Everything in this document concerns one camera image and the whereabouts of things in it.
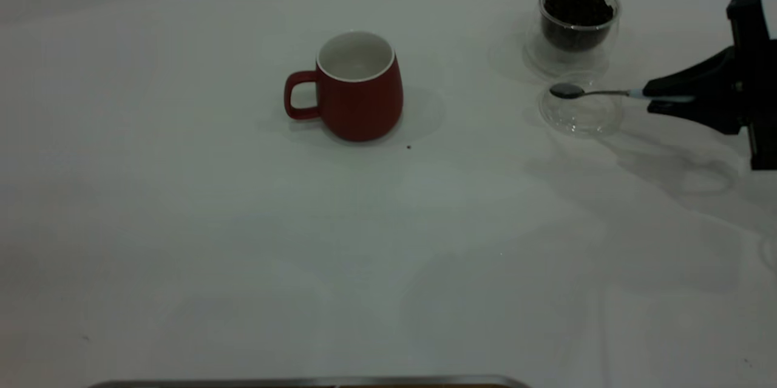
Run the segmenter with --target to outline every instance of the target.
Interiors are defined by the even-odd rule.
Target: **mug handle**
[[[319,117],[318,106],[297,109],[291,105],[291,90],[300,83],[316,81],[316,72],[314,70],[303,70],[289,75],[286,79],[286,89],[283,92],[283,105],[286,106],[286,114],[294,120],[311,120]]]

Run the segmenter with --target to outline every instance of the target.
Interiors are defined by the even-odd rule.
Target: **spoon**
[[[580,97],[588,95],[621,95],[621,97],[639,98],[640,100],[665,101],[668,103],[690,103],[696,97],[648,97],[643,94],[641,89],[632,89],[628,91],[594,91],[585,92],[585,89],[572,83],[558,83],[550,87],[550,93],[553,97],[563,100],[577,100]]]

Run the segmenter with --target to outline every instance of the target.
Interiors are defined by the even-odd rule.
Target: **mug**
[[[314,107],[291,105],[291,90],[316,83]],[[283,92],[286,114],[295,120],[320,117],[342,139],[370,141],[394,128],[402,114],[402,77],[391,44],[377,34],[352,31],[328,40],[316,70],[289,75]]]

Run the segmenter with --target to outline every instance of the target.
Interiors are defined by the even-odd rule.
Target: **mug rim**
[[[327,47],[327,44],[329,42],[332,42],[334,39],[338,37],[353,35],[353,34],[366,34],[367,36],[378,38],[381,40],[381,42],[385,43],[386,46],[389,47],[389,49],[391,50],[391,60],[388,62],[388,64],[386,64],[386,67],[381,69],[380,72],[374,73],[374,75],[370,75],[369,77],[355,78],[355,79],[342,78],[342,77],[333,75],[330,72],[327,72],[327,70],[321,65],[321,53],[324,50],[324,48]],[[381,36],[380,34],[372,33],[371,31],[357,30],[357,29],[352,29],[352,30],[346,31],[345,33],[340,33],[337,36],[330,37],[330,39],[328,39],[327,42],[324,42],[321,49],[319,49],[319,52],[316,54],[316,67],[318,67],[319,70],[321,70],[321,72],[327,75],[327,77],[332,78],[333,80],[336,80],[336,81],[341,81],[342,83],[366,83],[366,81],[375,80],[375,78],[378,78],[384,73],[388,72],[388,70],[391,69],[391,67],[394,65],[394,62],[396,62],[396,51],[394,51],[394,46],[391,45],[391,43],[388,42],[388,40],[386,40],[385,37]]]

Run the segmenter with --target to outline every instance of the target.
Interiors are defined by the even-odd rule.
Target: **tabletop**
[[[608,77],[729,46],[729,1],[621,0]],[[610,137],[550,129],[536,0],[0,4],[3,386],[777,384],[777,175],[745,133],[641,102]],[[391,41],[405,86],[367,144],[283,111],[348,29]]]

